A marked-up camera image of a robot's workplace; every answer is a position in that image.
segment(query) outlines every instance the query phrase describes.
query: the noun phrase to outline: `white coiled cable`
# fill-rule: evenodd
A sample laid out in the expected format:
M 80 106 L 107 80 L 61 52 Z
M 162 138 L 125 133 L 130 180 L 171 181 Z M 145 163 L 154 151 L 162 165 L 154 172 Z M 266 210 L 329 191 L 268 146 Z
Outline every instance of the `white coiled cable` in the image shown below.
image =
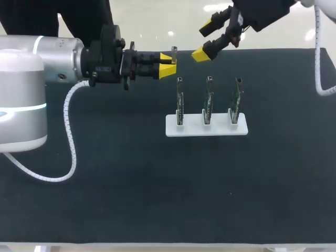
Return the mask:
M 321 96 L 329 96 L 336 92 L 336 86 L 323 90 L 321 86 L 321 17 L 320 8 L 315 5 L 315 19 L 316 19 L 316 42 L 315 42 L 315 86 L 316 91 Z
M 38 179 L 38 180 L 43 180 L 43 181 L 47 181 L 47 182 L 61 182 L 61 181 L 65 181 L 67 179 L 69 179 L 76 170 L 76 165 L 77 165 L 77 157 L 76 157 L 76 150 L 75 150 L 75 144 L 73 143 L 74 140 L 72 138 L 72 133 L 71 133 L 71 128 L 70 128 L 70 122 L 69 122 L 69 104 L 70 104 L 70 100 L 72 95 L 76 92 L 76 90 L 78 90 L 79 88 L 82 87 L 88 87 L 89 86 L 89 82 L 88 81 L 82 81 L 76 85 L 74 85 L 70 91 L 68 92 L 65 101 L 64 101 L 64 106 L 63 106 L 63 117 L 64 117 L 64 125 L 65 125 L 65 129 L 67 131 L 67 136 L 68 136 L 68 140 L 69 140 L 69 146 L 70 146 L 70 151 L 71 151 L 71 159 L 72 159 L 72 163 L 71 163 L 71 169 L 69 171 L 69 173 L 63 177 L 44 177 L 41 176 L 35 172 L 32 172 L 31 170 L 29 170 L 28 168 L 24 167 L 19 161 L 17 161 L 11 154 L 9 153 L 4 153 L 4 155 L 12 161 L 13 164 L 15 164 L 17 167 L 19 167 L 22 171 L 24 171 L 25 173 L 27 173 L 28 175 Z

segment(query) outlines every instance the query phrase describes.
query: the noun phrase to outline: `circuit board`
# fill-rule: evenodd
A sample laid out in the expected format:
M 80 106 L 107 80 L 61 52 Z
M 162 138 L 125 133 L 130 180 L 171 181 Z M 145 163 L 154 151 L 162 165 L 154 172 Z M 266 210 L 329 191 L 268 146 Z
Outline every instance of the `circuit board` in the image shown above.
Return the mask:
M 214 104 L 214 93 L 212 92 L 213 79 L 211 76 L 206 79 L 206 91 L 204 101 L 204 124 L 210 124 Z
M 184 101 L 182 92 L 183 80 L 181 77 L 177 79 L 177 125 L 183 125 Z
M 243 82 L 240 78 L 236 78 L 236 87 L 232 97 L 232 103 L 230 108 L 230 116 L 232 124 L 238 123 L 240 107 L 242 105 L 243 96 Z

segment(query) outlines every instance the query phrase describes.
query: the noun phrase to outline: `black table mat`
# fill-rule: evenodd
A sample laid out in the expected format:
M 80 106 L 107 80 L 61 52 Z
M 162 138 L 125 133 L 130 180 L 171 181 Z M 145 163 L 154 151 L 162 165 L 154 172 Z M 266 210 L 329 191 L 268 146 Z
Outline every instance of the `black table mat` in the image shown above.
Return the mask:
M 314 87 L 314 51 L 223 51 L 196 64 L 178 54 L 177 75 L 79 90 L 70 122 L 78 167 L 50 184 L 0 155 L 0 242 L 336 243 L 336 96 Z M 324 88 L 336 85 L 322 50 Z M 214 112 L 244 82 L 247 136 L 167 138 L 165 116 L 184 79 L 185 113 L 202 109 L 214 78 Z M 71 157 L 62 104 L 68 85 L 48 85 L 48 141 L 14 156 L 44 176 Z

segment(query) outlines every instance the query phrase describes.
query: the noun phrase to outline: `person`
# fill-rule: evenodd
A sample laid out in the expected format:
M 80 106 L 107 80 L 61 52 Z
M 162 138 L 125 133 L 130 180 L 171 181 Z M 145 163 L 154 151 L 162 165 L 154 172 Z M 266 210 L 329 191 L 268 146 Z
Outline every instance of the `person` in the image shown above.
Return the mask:
M 113 24 L 109 0 L 0 0 L 0 22 L 8 35 L 58 37 L 58 14 L 85 46 Z

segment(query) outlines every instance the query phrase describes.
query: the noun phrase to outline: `white board holder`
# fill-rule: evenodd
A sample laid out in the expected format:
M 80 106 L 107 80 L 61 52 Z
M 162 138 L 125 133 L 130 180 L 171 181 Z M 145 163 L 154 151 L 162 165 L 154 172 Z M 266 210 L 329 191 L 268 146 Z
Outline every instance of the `white board holder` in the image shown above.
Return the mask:
M 184 114 L 183 125 L 177 125 L 176 114 L 166 116 L 167 137 L 209 137 L 219 135 L 247 135 L 248 128 L 243 113 L 239 114 L 238 123 L 232 124 L 230 109 L 227 113 L 213 113 L 210 124 L 204 123 L 204 110 L 201 114 Z

